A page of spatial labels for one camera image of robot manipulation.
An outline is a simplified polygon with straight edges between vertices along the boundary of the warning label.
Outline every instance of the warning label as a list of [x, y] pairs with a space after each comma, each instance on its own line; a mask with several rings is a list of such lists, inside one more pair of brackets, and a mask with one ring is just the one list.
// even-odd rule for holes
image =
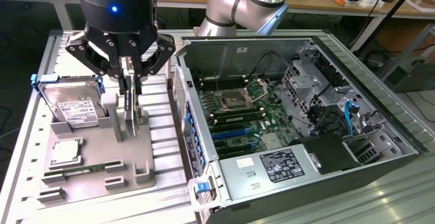
[[70, 124], [96, 122], [96, 112], [92, 101], [58, 103], [63, 116]]
[[263, 154], [261, 159], [274, 183], [306, 175], [291, 149]]

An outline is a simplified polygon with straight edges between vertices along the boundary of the wooden desk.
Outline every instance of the wooden desk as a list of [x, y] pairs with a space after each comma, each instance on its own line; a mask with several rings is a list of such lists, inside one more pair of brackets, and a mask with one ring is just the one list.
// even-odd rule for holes
[[[70, 15], [66, 9], [66, 4], [78, 4], [79, 0], [12, 0], [12, 1], [28, 1], [28, 2], [48, 2], [52, 3], [56, 9], [60, 24], [64, 30], [74, 29], [71, 24]], [[286, 0], [290, 6], [289, 12], [291, 13], [309, 13], [309, 14], [331, 14], [331, 15], [353, 15], [367, 16], [371, 9], [363, 9], [361, 7], [341, 7], [333, 0]], [[353, 49], [358, 49], [367, 37], [373, 33], [374, 29], [379, 25], [382, 19], [387, 15], [389, 11], [394, 7], [397, 0], [393, 3], [386, 3], [383, 8], [377, 8], [371, 21], [365, 33], [355, 43]], [[206, 8], [207, 0], [158, 0], [159, 7], [175, 7], [175, 8]], [[403, 4], [399, 8], [395, 18], [413, 18], [413, 19], [435, 19], [435, 14], [422, 13], [415, 10], [410, 5]]]

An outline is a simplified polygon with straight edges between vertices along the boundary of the motherboard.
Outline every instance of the motherboard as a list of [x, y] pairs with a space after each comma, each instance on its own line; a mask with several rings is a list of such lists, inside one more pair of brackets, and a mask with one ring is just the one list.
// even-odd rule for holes
[[299, 133], [270, 80], [202, 83], [201, 103], [221, 159], [290, 145]]

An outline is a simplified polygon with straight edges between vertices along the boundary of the hard drive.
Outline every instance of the hard drive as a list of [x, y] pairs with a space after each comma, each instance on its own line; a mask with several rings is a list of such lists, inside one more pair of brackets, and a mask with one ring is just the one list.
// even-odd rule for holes
[[107, 116], [100, 98], [104, 91], [99, 78], [44, 75], [39, 90], [58, 122], [68, 122], [71, 128], [96, 126], [98, 118]]

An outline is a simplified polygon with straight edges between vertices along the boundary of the hard drive label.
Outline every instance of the hard drive label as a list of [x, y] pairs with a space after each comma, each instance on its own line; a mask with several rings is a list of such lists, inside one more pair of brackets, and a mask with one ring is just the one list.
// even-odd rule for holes
[[261, 155], [271, 182], [282, 182], [306, 175], [291, 149]]
[[70, 124], [96, 122], [98, 116], [92, 101], [58, 103], [63, 116]]

